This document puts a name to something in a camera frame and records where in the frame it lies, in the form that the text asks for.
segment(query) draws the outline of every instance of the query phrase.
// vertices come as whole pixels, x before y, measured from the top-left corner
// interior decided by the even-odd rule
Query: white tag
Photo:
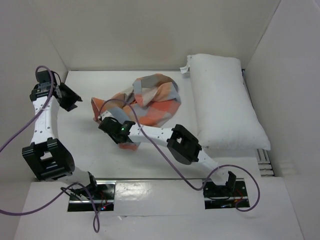
[[[182,74],[185,74],[189,71],[189,68],[190,68],[189,60],[191,59],[191,57],[192,57],[192,55],[189,55],[186,58],[186,65],[184,67],[180,67],[180,71]]]

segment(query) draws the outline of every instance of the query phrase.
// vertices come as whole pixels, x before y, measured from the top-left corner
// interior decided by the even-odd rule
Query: plaid blanket
[[[161,127],[178,110],[181,100],[178,85],[170,77],[154,74],[137,78],[132,87],[117,93],[112,99],[124,100],[136,112],[142,125]],[[96,122],[99,122],[99,111],[105,101],[93,97],[91,105]],[[113,116],[120,123],[136,121],[131,109],[121,101],[110,101],[101,110],[102,116]],[[119,144],[121,148],[136,150],[134,143]]]

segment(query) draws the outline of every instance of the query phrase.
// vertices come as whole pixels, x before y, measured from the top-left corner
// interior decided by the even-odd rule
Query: white pillow
[[[199,143],[210,149],[265,149],[270,142],[243,84],[240,60],[188,56]]]

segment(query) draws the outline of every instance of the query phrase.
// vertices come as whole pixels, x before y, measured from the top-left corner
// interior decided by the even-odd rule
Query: checkered fabric
[[[117,93],[112,99],[120,99],[129,103],[136,112],[142,125],[161,127],[178,110],[181,100],[176,82],[163,74],[154,74],[137,78],[132,87]],[[93,97],[91,105],[96,122],[99,122],[99,111],[104,100]],[[120,123],[136,121],[130,107],[120,101],[105,104],[101,114],[111,114]],[[121,148],[136,150],[138,145],[132,143],[119,144]]]

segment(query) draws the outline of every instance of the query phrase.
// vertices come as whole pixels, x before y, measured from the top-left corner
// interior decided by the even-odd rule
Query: beige wall
[[[320,227],[320,0],[282,0],[246,69],[306,240]]]
[[[36,84],[35,69],[46,65],[63,78],[67,69],[46,34],[40,19],[25,0],[0,3],[0,144],[21,128],[34,108],[29,94]],[[23,209],[34,179],[21,155],[30,144],[33,127],[18,136],[0,154],[0,208]],[[19,217],[0,215],[1,239],[13,239]]]
[[[159,70],[197,53],[245,67],[280,0],[31,1],[71,70]]]

